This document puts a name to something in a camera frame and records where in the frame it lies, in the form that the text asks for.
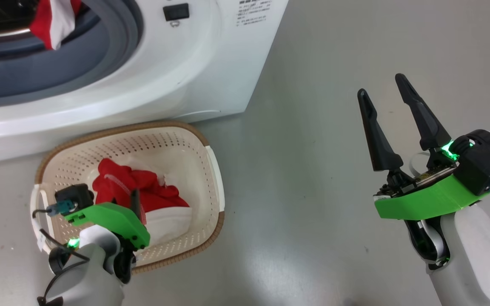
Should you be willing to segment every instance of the glowing green led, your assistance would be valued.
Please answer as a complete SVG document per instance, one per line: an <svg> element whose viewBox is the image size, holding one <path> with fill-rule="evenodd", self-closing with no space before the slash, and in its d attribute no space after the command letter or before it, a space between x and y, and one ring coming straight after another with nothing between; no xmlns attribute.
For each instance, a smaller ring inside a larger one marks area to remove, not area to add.
<svg viewBox="0 0 490 306"><path fill-rule="evenodd" d="M80 241L79 238L76 239L70 239L68 242L68 247L70 248L77 248L78 247L78 242Z"/></svg>
<svg viewBox="0 0 490 306"><path fill-rule="evenodd" d="M458 158L459 158L459 154L453 154L451 153L451 151L449 151L449 146L451 146L451 144L453 143L453 141L450 141L448 144L444 145L442 147L442 153L449 157L450 159L453 159L454 161L456 161Z"/></svg>

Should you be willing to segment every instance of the front-loading washing machine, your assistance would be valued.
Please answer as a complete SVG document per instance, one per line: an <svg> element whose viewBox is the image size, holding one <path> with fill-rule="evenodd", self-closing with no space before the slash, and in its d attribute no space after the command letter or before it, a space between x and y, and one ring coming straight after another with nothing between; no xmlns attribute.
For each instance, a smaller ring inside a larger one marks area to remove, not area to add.
<svg viewBox="0 0 490 306"><path fill-rule="evenodd" d="M27 29L35 0L12 1L0 8L0 160L104 128L243 112L287 2L83 0L51 51Z"/></svg>

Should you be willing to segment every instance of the basket rim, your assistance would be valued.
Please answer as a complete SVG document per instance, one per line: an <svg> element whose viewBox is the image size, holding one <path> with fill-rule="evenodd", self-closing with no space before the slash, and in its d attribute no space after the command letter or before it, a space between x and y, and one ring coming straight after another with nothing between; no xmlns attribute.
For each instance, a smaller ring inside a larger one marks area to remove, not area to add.
<svg viewBox="0 0 490 306"><path fill-rule="evenodd" d="M77 139L73 139L71 141L65 142L61 145L58 145L58 147L55 147L52 151L50 151L46 157L41 161L41 164L39 165L39 168L37 168L37 173L35 174L35 184L42 184L43 183L43 175L45 172L45 169L48 165L48 163L52 160L53 157L55 157L58 153L62 152L63 150L66 150L70 147L74 147L75 145L79 145L82 143L86 143L89 141L93 141L99 138L107 137L107 136L112 136L115 134L121 134L121 133L126 133L126 132L131 132L134 130L146 130L148 128L183 128L185 130L188 130L189 132L193 133L198 139L202 142L202 145L204 147L209 146L209 142L206 139L205 136L203 136L202 133L200 133L199 130L194 128L190 124L186 124L183 122L176 122L176 121L169 121L169 122L145 122L145 123L140 123L140 124L131 124L127 126L121 126L121 127L115 127L115 128L109 128L107 130L101 130L99 132L94 132L92 134L88 134L83 137L79 137ZM201 245L197 246L196 248L193 248L191 250L187 250L186 252L182 252L181 254L177 254L175 256L160 260L160 261L155 261L154 263L148 263L146 265L141 265L134 267L132 269L132 274L136 275L138 273L142 272L147 272L151 271L163 266L167 266L173 263L177 263L178 261L181 261L183 259L186 259L188 257L191 257L193 255L198 254L199 252L202 252L206 248L208 248L218 237L220 234L220 231L222 230L222 225L224 224L224 211L220 211L218 213L218 219L217 219L217 225L215 226L214 231L211 233L209 238L202 243Z"/></svg>
<svg viewBox="0 0 490 306"><path fill-rule="evenodd" d="M61 145L58 145L52 151L50 151L45 158L41 161L41 164L39 165L39 168L37 168L37 173L35 174L35 184L42 184L43 183L43 175L45 174L45 169L48 163L52 160L53 157L55 157L58 153L62 152L63 150L69 149L70 147L74 147L75 145L83 144L89 141L93 141L99 138L107 137L107 136L112 136L116 134L121 134L121 133L126 133L126 132L132 132L134 130L146 130L148 128L184 128L185 130L188 130L189 132L193 133L198 139L202 142L202 145L204 147L209 145L208 140L206 139L205 136L203 136L202 133L200 133L199 130L194 128L190 124L186 124L184 122L177 122L177 121L169 121L169 122L145 122L145 123L139 123L139 124L131 124L131 125L125 125L121 127L114 127L114 128L109 128L107 130L101 130L99 132L94 132L92 134L88 134L83 137L79 137L73 140L70 140L68 142L62 143Z"/></svg>

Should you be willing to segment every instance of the white basket handle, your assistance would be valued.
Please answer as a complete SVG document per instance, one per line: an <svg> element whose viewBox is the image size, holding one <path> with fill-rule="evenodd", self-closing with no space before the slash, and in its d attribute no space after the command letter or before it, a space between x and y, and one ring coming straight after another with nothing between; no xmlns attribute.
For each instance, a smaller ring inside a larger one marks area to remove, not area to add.
<svg viewBox="0 0 490 306"><path fill-rule="evenodd" d="M46 192L44 190L41 190L39 184L35 184L33 186L33 190L31 191L31 198L29 200L29 216L31 218L31 215L33 214L33 211L37 209L37 204L39 203L39 196L43 198L43 205L45 206L44 208L48 207L48 199L46 196ZM31 226L33 227L33 233L35 233L35 237L37 238L37 245L39 246L40 250L45 251L47 254L50 253L50 248L48 244L46 244L45 236L39 232L43 227L41 226L41 222L39 221L39 217L44 214L37 214L37 217L35 219L31 218ZM46 216L46 221L49 227L51 227L51 220Z"/></svg>
<svg viewBox="0 0 490 306"><path fill-rule="evenodd" d="M220 204L219 211L224 211L224 207L226 206L224 201L224 187L222 185L222 176L220 175L220 168L218 167L217 158L215 157L211 146L208 145L205 148L208 151L209 162L213 170L215 190L217 192L218 202Z"/></svg>

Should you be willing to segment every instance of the laundry basket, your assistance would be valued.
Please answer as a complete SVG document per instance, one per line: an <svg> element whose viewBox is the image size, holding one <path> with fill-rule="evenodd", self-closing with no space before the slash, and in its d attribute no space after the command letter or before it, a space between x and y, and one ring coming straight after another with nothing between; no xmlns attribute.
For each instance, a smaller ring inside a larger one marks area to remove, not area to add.
<svg viewBox="0 0 490 306"><path fill-rule="evenodd" d="M85 183L92 190L92 182L99 174L97 165L106 157L116 163L132 157L176 177L179 195L192 208L188 232L167 243L148 246L138 253L134 273L188 258L214 242L224 222L220 170L205 137L181 122L152 122L113 128L56 147L37 170L31 193L31 212L56 203L54 192L67 186ZM91 225L75 227L60 215L47 217L46 224L41 224L40 219L31 220L37 239L40 240L41 235L39 227L45 227L62 243L77 238L82 229ZM50 252L48 242L43 242L40 247Z"/></svg>

